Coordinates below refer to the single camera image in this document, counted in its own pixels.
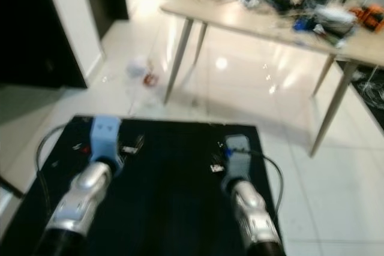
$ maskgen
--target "light blue gripper mount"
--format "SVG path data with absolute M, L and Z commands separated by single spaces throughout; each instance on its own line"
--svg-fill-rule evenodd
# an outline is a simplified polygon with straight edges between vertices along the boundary
M 224 151 L 227 160 L 227 171 L 224 179 L 221 181 L 221 189 L 227 191 L 229 183 L 233 180 L 250 181 L 251 155 L 239 153 L 234 149 L 251 150 L 248 137 L 243 134 L 227 135 L 225 137 L 227 149 Z
M 107 158 L 116 166 L 114 176 L 119 175 L 124 166 L 118 148 L 120 123 L 120 118 L 115 116 L 95 116 L 90 135 L 92 155 L 89 162 Z

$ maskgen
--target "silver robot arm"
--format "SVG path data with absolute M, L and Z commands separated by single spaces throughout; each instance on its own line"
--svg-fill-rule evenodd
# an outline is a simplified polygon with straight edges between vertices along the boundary
M 71 182 L 46 225 L 35 256 L 82 255 L 97 207 L 124 163 L 118 153 L 120 119 L 98 116 L 91 129 L 89 165 Z
M 221 189 L 230 196 L 232 210 L 239 225 L 244 248 L 248 256 L 285 256 L 275 225 L 266 210 L 263 197 L 248 177 L 251 156 L 244 153 L 227 153 L 231 149 L 250 150 L 248 138 L 231 135 L 226 138 L 222 168 L 212 165 L 211 170 L 224 172 Z

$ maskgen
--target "black tabletop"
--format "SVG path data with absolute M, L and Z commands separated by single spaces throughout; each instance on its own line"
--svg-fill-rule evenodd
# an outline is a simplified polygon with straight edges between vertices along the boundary
M 71 179 L 88 165 L 92 118 L 76 116 L 64 129 L 42 171 L 55 207 Z M 126 160 L 111 183 L 88 235 L 92 256 L 243 255 L 229 199 L 209 164 L 224 136 L 244 134 L 261 151 L 255 127 L 124 119 L 119 139 L 131 146 L 145 136 L 140 153 Z M 275 216 L 265 163 L 253 157 L 251 180 Z M 47 222 L 44 194 L 36 180 L 20 205 L 0 255 L 29 255 Z

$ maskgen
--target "wire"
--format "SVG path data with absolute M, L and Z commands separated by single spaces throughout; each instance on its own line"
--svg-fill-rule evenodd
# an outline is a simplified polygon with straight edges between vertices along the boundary
M 363 93 L 365 92 L 365 90 L 367 89 L 368 85 L 370 84 L 370 82 L 371 82 L 371 80 L 372 80 L 372 77 L 374 76 L 374 74 L 375 74 L 375 72 L 376 72 L 376 70 L 377 70 L 377 67 L 379 67 L 379 66 L 376 65 L 375 68 L 373 68 L 373 71 L 372 71 L 372 73 L 371 73 L 370 78 L 368 78 L 367 82 L 365 82 L 365 86 L 364 86 L 364 88 L 363 88 L 363 90 L 362 90 Z
M 275 214 L 275 217 L 274 217 L 274 220 L 275 220 L 276 215 L 278 213 L 278 210 L 280 208 L 281 199 L 283 199 L 283 191 L 284 191 L 284 177 L 283 177 L 283 172 L 281 171 L 280 167 L 276 164 L 275 161 L 273 161 L 269 157 L 265 156 L 263 153 L 260 153 L 260 152 L 255 151 L 255 150 L 245 150 L 245 149 L 234 148 L 234 149 L 231 149 L 231 151 L 237 152 L 237 153 L 250 154 L 250 155 L 254 155 L 254 156 L 261 156 L 263 159 L 265 159 L 269 163 L 271 163 L 274 166 L 274 168 L 276 169 L 277 174 L 278 174 L 279 179 L 280 179 L 280 192 L 278 194 L 278 198 L 277 198 L 277 202 L 276 202 L 276 207 L 275 207 L 275 211 L 276 211 L 276 214 Z
M 50 207 L 50 198 L 49 198 L 49 191 L 48 191 L 47 182 L 46 182 L 44 174 L 43 174 L 43 172 L 41 171 L 41 168 L 40 168 L 40 154 L 41 154 L 41 151 L 43 150 L 44 145 L 48 141 L 48 139 L 52 135 L 54 135 L 54 133 L 58 132 L 61 129 L 64 129 L 66 126 L 67 126 L 67 123 L 66 124 L 58 125 L 58 126 L 54 127 L 52 130 L 50 130 L 44 136 L 44 138 L 40 141 L 40 143 L 39 143 L 39 145 L 37 147 L 37 150 L 36 150 L 36 154 L 35 154 L 36 175 L 37 175 L 38 180 L 40 181 L 41 187 L 43 188 L 44 200 L 45 200 L 45 204 L 46 204 L 47 219 L 50 218 L 50 214 L 51 214 L 52 210 L 51 210 L 51 207 Z

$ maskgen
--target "metal table leg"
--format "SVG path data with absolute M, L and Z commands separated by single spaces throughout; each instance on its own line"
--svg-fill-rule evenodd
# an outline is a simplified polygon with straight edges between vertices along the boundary
M 341 78 L 336 92 L 334 94 L 334 97 L 328 107 L 328 111 L 326 112 L 326 115 L 324 117 L 322 126 L 320 127 L 319 133 L 317 133 L 316 140 L 313 144 L 312 150 L 310 152 L 310 156 L 314 156 L 316 151 L 318 150 L 321 142 L 324 139 L 324 136 L 333 120 L 333 118 L 336 115 L 336 112 L 341 104 L 341 101 L 343 100 L 344 94 L 347 91 L 348 85 L 352 79 L 353 73 L 356 71 L 358 67 L 358 64 L 356 63 L 348 63 L 346 64 L 346 67 L 344 69 L 344 75 Z
M 191 28 L 193 24 L 193 19 L 186 19 L 184 22 L 184 27 L 182 29 L 181 38 L 179 41 L 179 46 L 176 51 L 175 60 L 173 61 L 172 72 L 170 74 L 170 79 L 168 82 L 167 93 L 164 99 L 164 104 L 168 102 L 169 95 L 172 92 L 173 84 L 175 84 L 176 76 L 181 65 L 182 57 L 184 56 L 185 48 L 187 46 L 188 38 L 191 33 Z
M 205 32 L 206 32 L 207 27 L 208 27 L 208 23 L 203 22 L 203 23 L 202 23 L 202 27 L 201 27 L 201 29 L 200 29 L 199 42 L 197 43 L 197 49 L 196 49 L 196 54 L 195 54 L 195 56 L 194 56 L 193 65 L 196 65 L 197 60 L 198 60 L 198 58 L 199 58 L 200 51 L 201 51 L 201 49 L 202 49 L 202 45 L 203 45 L 203 41 L 204 41 Z
M 322 70 L 322 73 L 320 74 L 320 77 L 319 77 L 319 79 L 317 81 L 317 84 L 316 84 L 316 87 L 315 87 L 315 89 L 314 89 L 314 91 L 312 93 L 312 96 L 315 96 L 317 94 L 317 91 L 319 91 L 319 88 L 322 85 L 322 83 L 323 83 L 323 81 L 324 81 L 324 79 L 325 79 L 325 77 L 326 77 L 330 67 L 334 63 L 335 57 L 336 57 L 336 55 L 330 54 L 328 56 L 328 58 L 326 59 L 325 65 L 324 65 L 323 70 Z

